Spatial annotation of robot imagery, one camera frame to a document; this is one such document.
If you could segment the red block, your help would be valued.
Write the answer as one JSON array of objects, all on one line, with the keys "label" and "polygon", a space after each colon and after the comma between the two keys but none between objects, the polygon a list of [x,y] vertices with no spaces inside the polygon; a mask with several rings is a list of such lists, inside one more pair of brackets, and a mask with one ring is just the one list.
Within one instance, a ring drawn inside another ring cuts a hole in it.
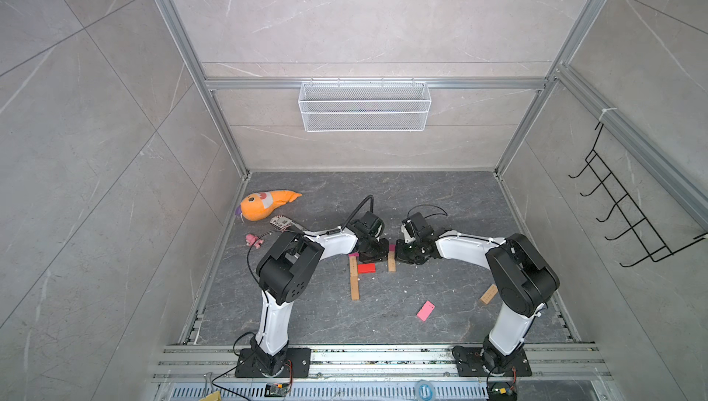
[{"label": "red block", "polygon": [[373,274],[376,272],[376,265],[375,264],[360,264],[357,266],[357,271],[360,275]]}]

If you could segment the pink block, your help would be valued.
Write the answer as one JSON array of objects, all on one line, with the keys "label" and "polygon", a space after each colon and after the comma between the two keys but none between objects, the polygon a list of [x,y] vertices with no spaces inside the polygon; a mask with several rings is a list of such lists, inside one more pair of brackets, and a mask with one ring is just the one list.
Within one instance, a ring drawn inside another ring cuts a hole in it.
[{"label": "pink block", "polygon": [[417,318],[420,319],[420,321],[425,322],[430,318],[434,310],[435,305],[431,301],[425,301],[420,310],[417,312]]}]

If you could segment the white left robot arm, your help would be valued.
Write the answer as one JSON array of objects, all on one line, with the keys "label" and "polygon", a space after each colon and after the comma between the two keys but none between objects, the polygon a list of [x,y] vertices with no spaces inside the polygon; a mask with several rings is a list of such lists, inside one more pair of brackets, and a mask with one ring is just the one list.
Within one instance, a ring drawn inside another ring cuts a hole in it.
[{"label": "white left robot arm", "polygon": [[363,264],[385,261],[389,242],[384,231],[383,220],[374,214],[371,194],[334,229],[284,229],[254,272],[263,307],[252,350],[268,359],[282,356],[289,344],[292,304],[309,285],[319,263],[337,255],[351,256]]}]

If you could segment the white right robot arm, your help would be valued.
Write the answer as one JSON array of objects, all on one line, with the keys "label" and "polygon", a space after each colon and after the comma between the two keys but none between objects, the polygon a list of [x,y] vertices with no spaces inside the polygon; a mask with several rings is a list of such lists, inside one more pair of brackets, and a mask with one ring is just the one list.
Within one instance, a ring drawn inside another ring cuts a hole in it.
[{"label": "white right robot arm", "polygon": [[485,238],[459,231],[435,231],[420,213],[402,221],[403,238],[396,242],[396,261],[422,265],[430,258],[458,260],[492,273],[503,305],[484,338],[481,362],[488,373],[512,369],[523,351],[534,320],[560,288],[560,279],[538,249],[523,234]]}]

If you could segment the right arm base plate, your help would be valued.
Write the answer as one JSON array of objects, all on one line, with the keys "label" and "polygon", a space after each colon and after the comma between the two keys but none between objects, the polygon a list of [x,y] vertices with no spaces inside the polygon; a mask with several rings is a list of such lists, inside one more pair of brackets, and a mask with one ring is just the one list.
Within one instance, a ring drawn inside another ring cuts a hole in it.
[{"label": "right arm base plate", "polygon": [[532,375],[531,367],[522,346],[510,355],[503,355],[494,346],[485,344],[481,347],[455,346],[452,355],[460,377],[493,376],[520,377]]}]

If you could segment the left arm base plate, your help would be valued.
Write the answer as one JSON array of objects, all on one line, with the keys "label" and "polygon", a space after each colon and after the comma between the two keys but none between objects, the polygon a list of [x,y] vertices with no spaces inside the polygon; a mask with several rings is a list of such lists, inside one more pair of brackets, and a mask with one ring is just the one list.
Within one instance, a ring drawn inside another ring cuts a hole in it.
[{"label": "left arm base plate", "polygon": [[306,378],[311,367],[312,350],[285,347],[276,355],[260,348],[242,349],[234,370],[235,378]]}]

